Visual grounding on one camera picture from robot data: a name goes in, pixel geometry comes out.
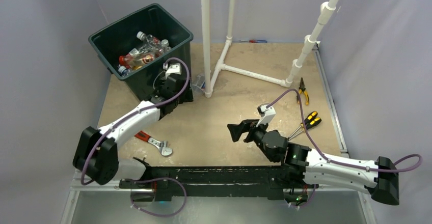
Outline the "crushed clear bottle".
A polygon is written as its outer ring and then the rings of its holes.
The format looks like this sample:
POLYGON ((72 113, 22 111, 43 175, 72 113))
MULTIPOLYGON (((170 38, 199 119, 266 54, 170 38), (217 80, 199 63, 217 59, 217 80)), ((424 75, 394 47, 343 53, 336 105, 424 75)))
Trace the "crushed clear bottle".
POLYGON ((138 46, 139 52, 153 52, 157 57, 162 55, 159 51, 161 41, 160 39, 151 34, 145 34, 141 31, 137 33, 136 37, 142 42, 138 46))

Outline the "clear bottle white cap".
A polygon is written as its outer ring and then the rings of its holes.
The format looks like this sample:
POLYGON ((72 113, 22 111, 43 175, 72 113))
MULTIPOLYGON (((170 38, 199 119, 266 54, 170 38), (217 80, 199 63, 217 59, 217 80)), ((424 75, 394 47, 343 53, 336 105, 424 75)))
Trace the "clear bottle white cap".
POLYGON ((125 66, 119 66, 119 67, 118 67, 118 73, 119 73, 122 77, 126 77, 126 76, 128 76, 131 72, 132 72, 132 70, 131 70, 130 68, 125 67, 125 66))

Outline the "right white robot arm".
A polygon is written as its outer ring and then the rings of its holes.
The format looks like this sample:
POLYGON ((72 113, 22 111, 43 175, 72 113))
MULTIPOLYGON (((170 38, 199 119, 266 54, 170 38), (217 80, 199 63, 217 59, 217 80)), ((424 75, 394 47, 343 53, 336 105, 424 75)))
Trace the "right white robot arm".
POLYGON ((291 143, 277 130, 267 131, 267 127, 258 125, 258 120, 227 125, 233 142, 245 133, 245 143, 253 142, 270 162, 288 167, 286 180, 293 187, 302 183, 336 185, 368 193, 382 204, 399 205, 399 174, 391 159, 356 160, 319 154, 316 149, 291 143))

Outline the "red cap tea bottle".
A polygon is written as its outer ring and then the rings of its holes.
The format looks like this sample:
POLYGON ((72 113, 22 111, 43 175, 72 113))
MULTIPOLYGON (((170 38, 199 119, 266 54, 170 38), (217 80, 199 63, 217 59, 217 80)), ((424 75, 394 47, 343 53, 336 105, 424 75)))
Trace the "red cap tea bottle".
POLYGON ((119 64, 127 68, 144 66, 156 59, 156 54, 153 52, 138 53, 137 55, 122 55, 119 56, 119 64))

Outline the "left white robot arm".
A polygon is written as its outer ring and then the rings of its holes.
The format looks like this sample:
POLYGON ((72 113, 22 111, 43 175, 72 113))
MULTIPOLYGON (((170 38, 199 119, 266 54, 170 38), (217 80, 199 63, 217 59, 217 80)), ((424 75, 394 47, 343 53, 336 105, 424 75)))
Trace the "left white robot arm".
POLYGON ((80 135, 72 161, 81 172, 81 185, 105 185, 112 180, 132 179, 140 188, 152 181, 152 174, 142 159, 123 159, 119 149, 144 128, 159 122, 180 104, 180 97, 190 88, 190 75, 168 74, 162 86, 147 100, 98 129, 89 126, 80 135))

